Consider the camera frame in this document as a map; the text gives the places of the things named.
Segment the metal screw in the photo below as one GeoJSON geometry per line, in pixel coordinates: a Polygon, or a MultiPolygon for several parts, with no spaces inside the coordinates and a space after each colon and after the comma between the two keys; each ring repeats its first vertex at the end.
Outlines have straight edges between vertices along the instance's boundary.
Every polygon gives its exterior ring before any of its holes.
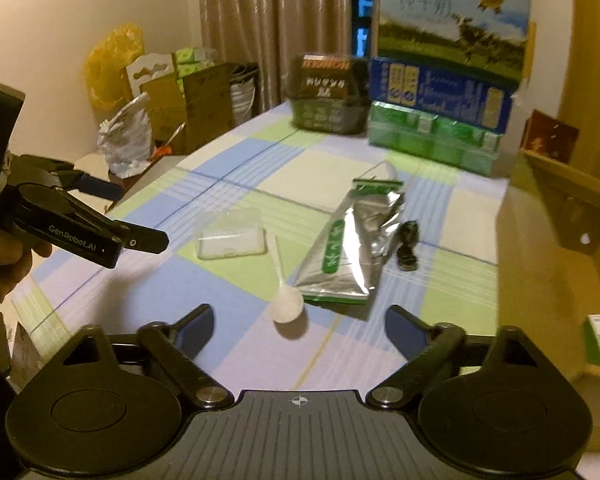
{"type": "Polygon", "coordinates": [[[371,396],[381,404],[394,404],[402,398],[402,390],[393,386],[380,386],[371,392],[371,396]]]}
{"type": "Polygon", "coordinates": [[[229,392],[220,386],[208,386],[196,392],[196,397],[206,404],[217,404],[227,398],[229,392]]]}

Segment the tablecloth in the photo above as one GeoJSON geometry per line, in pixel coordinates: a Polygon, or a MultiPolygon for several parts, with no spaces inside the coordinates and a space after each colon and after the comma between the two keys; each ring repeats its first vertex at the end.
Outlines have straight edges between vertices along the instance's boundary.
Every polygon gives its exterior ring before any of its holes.
{"type": "Polygon", "coordinates": [[[505,180],[388,152],[364,138],[299,130],[283,105],[204,146],[112,211],[166,231],[163,254],[125,251],[109,270],[57,251],[18,286],[13,303],[45,358],[85,324],[129,333],[209,303],[216,330],[196,363],[234,394],[352,388],[364,395],[404,363],[384,334],[391,304],[429,323],[494,333],[494,218],[505,190],[505,180]],[[418,220],[422,241],[419,269],[402,272],[392,258],[372,305],[340,312],[306,305],[298,322],[276,328],[265,314],[278,286],[268,254],[196,257],[192,232],[200,213],[256,207],[278,238],[292,282],[351,180],[383,160],[405,182],[402,217],[418,220]]]}

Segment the white spoon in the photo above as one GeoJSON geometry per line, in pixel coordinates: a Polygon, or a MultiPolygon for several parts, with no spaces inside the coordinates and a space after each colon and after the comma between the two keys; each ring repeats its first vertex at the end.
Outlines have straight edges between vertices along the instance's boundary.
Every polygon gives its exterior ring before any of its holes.
{"type": "Polygon", "coordinates": [[[291,323],[298,319],[304,309],[304,299],[302,293],[291,285],[287,285],[285,277],[282,274],[282,262],[276,235],[267,231],[267,246],[269,254],[273,260],[273,266],[276,268],[280,286],[271,303],[267,307],[269,317],[276,323],[291,323]]]}

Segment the yellow plastic bag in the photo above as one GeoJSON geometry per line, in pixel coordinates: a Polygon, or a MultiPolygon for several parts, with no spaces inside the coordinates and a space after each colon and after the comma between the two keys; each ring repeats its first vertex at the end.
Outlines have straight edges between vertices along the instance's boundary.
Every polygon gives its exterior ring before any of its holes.
{"type": "Polygon", "coordinates": [[[143,54],[142,30],[133,23],[115,29],[91,51],[84,79],[92,107],[110,111],[128,101],[124,68],[143,54]]]}

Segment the human hand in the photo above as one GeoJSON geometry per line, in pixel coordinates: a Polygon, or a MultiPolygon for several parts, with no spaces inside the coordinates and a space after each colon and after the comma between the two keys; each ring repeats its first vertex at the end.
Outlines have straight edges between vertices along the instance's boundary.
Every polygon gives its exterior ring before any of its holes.
{"type": "MultiPolygon", "coordinates": [[[[51,256],[51,244],[40,242],[33,248],[43,258],[51,256]]],[[[24,277],[33,265],[30,250],[25,250],[13,235],[0,229],[0,303],[24,277]]]]}

